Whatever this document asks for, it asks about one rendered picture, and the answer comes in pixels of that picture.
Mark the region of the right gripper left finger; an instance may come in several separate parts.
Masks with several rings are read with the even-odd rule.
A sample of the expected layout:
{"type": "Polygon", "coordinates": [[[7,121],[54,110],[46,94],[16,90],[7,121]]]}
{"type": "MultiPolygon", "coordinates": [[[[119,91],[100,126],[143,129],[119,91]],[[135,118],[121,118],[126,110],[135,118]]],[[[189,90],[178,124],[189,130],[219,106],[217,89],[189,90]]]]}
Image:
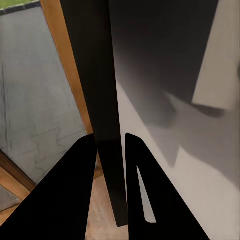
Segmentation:
{"type": "Polygon", "coordinates": [[[85,240],[97,145],[80,138],[0,227],[0,240],[85,240]]]}

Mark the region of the poster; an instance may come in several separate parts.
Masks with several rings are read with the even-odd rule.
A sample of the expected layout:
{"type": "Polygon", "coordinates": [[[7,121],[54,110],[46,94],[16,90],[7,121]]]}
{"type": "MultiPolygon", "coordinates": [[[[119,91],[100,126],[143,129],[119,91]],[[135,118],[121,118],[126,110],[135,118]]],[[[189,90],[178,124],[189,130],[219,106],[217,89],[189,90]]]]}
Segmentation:
{"type": "Polygon", "coordinates": [[[117,227],[129,225],[109,0],[60,0],[117,227]]]}

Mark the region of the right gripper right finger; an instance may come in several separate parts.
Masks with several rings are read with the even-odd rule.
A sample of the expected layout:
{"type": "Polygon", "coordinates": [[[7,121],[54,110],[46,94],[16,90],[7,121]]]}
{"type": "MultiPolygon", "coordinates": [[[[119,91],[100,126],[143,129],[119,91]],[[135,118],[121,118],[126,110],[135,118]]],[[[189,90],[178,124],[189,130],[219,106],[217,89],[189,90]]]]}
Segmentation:
{"type": "Polygon", "coordinates": [[[210,240],[144,141],[125,135],[129,240],[210,240]],[[139,168],[156,223],[145,220],[139,168]]]}

